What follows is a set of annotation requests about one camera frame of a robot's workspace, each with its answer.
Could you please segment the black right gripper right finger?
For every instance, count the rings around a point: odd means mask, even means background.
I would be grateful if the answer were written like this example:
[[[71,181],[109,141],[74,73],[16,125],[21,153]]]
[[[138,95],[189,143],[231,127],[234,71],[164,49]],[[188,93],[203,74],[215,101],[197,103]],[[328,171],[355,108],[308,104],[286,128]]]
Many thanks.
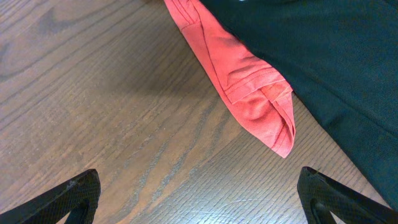
[[[335,223],[397,223],[397,212],[365,197],[311,167],[303,167],[297,183],[307,221]]]

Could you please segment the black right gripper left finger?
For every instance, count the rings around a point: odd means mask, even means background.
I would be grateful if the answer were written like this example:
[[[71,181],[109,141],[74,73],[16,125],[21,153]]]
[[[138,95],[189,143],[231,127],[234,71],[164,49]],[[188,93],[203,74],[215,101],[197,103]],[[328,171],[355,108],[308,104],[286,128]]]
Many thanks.
[[[96,169],[88,169],[22,205],[1,214],[1,223],[89,224],[94,220],[101,193]]]

